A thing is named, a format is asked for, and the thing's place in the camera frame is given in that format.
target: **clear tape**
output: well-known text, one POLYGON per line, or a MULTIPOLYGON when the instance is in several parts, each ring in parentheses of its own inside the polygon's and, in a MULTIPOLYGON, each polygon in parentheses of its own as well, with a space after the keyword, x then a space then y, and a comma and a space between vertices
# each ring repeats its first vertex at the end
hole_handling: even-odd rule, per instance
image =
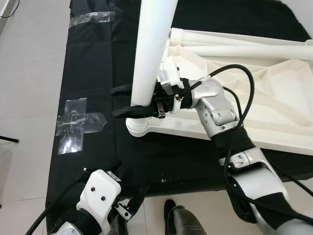
POLYGON ((70 18, 68 28, 82 23, 106 23, 113 21, 115 21, 115 11, 90 12, 70 18))
POLYGON ((84 134, 101 132, 107 123, 102 113, 87 113, 87 98, 67 100, 63 116, 58 116, 55 130, 61 136, 58 154, 83 150, 84 134))

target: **white floor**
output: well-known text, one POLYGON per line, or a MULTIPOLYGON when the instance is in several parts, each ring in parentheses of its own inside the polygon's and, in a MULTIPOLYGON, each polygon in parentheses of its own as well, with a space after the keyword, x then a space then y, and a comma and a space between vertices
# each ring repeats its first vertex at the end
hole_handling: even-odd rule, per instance
MULTIPOLYGON (((0 235, 24 234, 45 207, 62 80, 69 0, 22 0, 0 37, 0 235)), ((313 189, 313 179, 303 182, 313 189)), ((312 198, 293 183, 294 208, 313 216, 312 198)), ((258 235, 232 210, 225 191, 146 198, 129 222, 130 235, 164 234, 167 198, 185 205, 208 234, 258 235)), ((45 222, 34 233, 46 234, 45 222)))

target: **wire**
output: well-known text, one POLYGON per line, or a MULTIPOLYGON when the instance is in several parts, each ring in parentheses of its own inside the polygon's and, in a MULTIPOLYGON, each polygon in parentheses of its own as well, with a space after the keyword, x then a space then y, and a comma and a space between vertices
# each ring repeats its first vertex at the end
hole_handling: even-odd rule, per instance
POLYGON ((36 221, 30 226, 28 231, 25 233, 25 235, 31 235, 36 230, 36 228, 39 226, 41 221, 46 217, 46 215, 50 212, 52 207, 54 207, 64 196, 68 193, 75 185, 81 182, 81 179, 75 180, 72 184, 70 184, 60 195, 57 199, 55 199, 42 213, 39 215, 39 217, 36 219, 36 221))
POLYGON ((240 106, 240 101, 238 99, 238 96, 236 95, 236 93, 234 93, 231 89, 227 88, 227 87, 223 87, 225 91, 228 91, 229 93, 231 93, 235 100, 236 100, 236 104, 237 104, 237 109, 238 109, 238 113, 239 113, 239 118, 242 117, 242 111, 241 111, 241 106, 240 106))
POLYGON ((267 159, 267 161, 271 164, 271 166, 274 168, 274 170, 278 171, 279 173, 281 173, 282 175, 284 175, 285 177, 287 177, 291 181, 295 182, 300 188, 302 188, 304 191, 306 191, 309 195, 311 195, 313 197, 313 192, 309 188, 307 188, 304 184, 300 183, 297 179, 295 179, 292 176, 285 173, 280 167, 275 165, 272 162, 272 160, 267 159))
MULTIPOLYGON (((242 115, 242 118, 239 120, 237 126, 236 126, 236 130, 238 130, 240 128, 240 126, 243 124, 244 122, 244 119, 246 118, 248 112, 249 112, 249 109, 252 105, 252 101, 253 101, 253 96, 254 96, 254 81, 253 81, 253 76, 251 74, 251 72, 244 66, 242 65, 227 65, 227 66, 224 66, 222 68, 219 68, 217 70, 215 70, 214 72, 210 73, 210 76, 213 77, 215 76, 216 74, 222 72, 222 71, 225 71, 225 70, 228 70, 228 69, 241 69, 242 71, 244 71, 247 76, 248 76, 248 79, 249 79, 249 82, 250 82, 250 95, 249 95, 249 99, 248 99, 248 102, 247 102, 247 106, 245 108, 245 111, 242 115)), ((233 139, 233 135, 231 136, 231 138, 229 139, 229 142, 231 143, 232 142, 232 139, 233 139)), ((228 178, 228 163, 229 163, 229 159, 230 159, 230 154, 231 154, 231 151, 228 150, 227 152, 227 156, 225 157, 225 163, 224 163, 224 167, 223 167, 223 174, 224 174, 224 178, 225 178, 225 181, 227 183, 227 185, 229 186, 229 188, 236 194, 238 195, 239 197, 247 200, 249 203, 251 204, 254 204, 256 206, 259 206, 259 207, 263 207, 269 211, 272 211, 272 212, 276 212, 276 213, 279 213, 279 214, 284 214, 284 215, 287 215, 287 216, 291 216, 293 218, 296 218, 296 219, 300 219, 300 220, 303 220, 305 222, 308 222, 309 224, 313 224, 313 219, 310 218, 310 217, 307 217, 305 215, 302 215, 302 214, 299 214, 299 213, 289 213, 289 212, 285 212, 285 211, 282 211, 282 210, 279 210, 277 208, 272 208, 272 207, 269 207, 263 203, 259 203, 247 196, 245 196, 244 194, 238 192, 234 186, 230 183, 229 181, 229 178, 228 178)))
POLYGON ((0 18, 10 18, 11 16, 13 16, 14 13, 15 13, 15 11, 18 9, 19 5, 20 5, 20 0, 18 0, 18 4, 17 4, 17 6, 15 7, 15 9, 14 9, 14 11, 12 12, 11 15, 9 15, 9 16, 0 16, 0 18))

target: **black tablecloth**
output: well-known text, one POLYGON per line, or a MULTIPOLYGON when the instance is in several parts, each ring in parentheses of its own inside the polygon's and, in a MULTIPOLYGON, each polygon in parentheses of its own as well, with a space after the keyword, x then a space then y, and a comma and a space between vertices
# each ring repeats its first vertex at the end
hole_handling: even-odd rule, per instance
MULTIPOLYGON (((102 132, 85 134, 82 152, 58 155, 60 138, 55 137, 46 204, 84 167, 105 168, 117 159, 123 163, 118 175, 126 196, 146 180, 152 183, 148 195, 223 189, 209 141, 157 133, 135 138, 124 119, 112 117, 113 109, 130 104, 128 97, 112 98, 110 88, 132 82, 140 1, 71 2, 71 17, 100 11, 115 11, 115 21, 84 23, 68 31, 58 115, 64 113, 67 99, 87 97, 87 113, 101 112, 108 123, 102 132)), ((180 0, 172 27, 294 41, 310 38, 292 11, 275 0, 180 0)), ((264 154, 298 179, 313 176, 310 156, 272 150, 264 154)), ((66 208, 75 206, 82 188, 72 190, 49 214, 48 229, 66 208)))

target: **person's foot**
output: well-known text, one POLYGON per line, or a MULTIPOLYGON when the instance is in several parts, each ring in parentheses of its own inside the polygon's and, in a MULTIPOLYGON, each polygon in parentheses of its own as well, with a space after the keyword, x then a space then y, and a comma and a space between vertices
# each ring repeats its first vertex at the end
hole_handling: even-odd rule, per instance
POLYGON ((164 204, 165 235, 175 234, 174 215, 171 212, 175 206, 176 203, 172 199, 168 199, 164 204))

